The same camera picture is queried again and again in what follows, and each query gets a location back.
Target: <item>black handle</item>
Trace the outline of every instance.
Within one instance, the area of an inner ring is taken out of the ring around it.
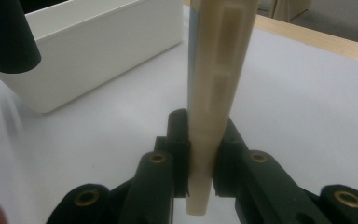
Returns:
[[[0,0],[0,72],[27,72],[40,60],[19,0]]]

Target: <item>white table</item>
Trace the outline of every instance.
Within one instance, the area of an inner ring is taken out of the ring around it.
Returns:
[[[46,115],[0,82],[0,204],[10,223],[45,223],[71,189],[112,189],[134,175],[168,114],[186,107],[187,29],[185,7],[182,44]],[[248,147],[274,156],[300,187],[358,189],[358,62],[255,29],[231,117]],[[205,217],[176,200],[174,223],[239,223],[234,200],[211,197]]]

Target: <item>white container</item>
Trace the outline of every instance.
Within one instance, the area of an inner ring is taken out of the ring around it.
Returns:
[[[182,40],[182,0],[72,0],[26,15],[42,62],[0,73],[47,113]]]

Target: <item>dark floor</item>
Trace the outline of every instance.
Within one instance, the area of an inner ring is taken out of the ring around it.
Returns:
[[[261,0],[260,15],[268,15],[270,2]],[[290,23],[358,42],[358,0],[312,0]]]

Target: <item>translucent plastic handle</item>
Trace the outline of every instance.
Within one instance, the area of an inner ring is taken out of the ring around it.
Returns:
[[[219,144],[237,89],[258,0],[193,0],[190,7],[186,211],[206,212]]]

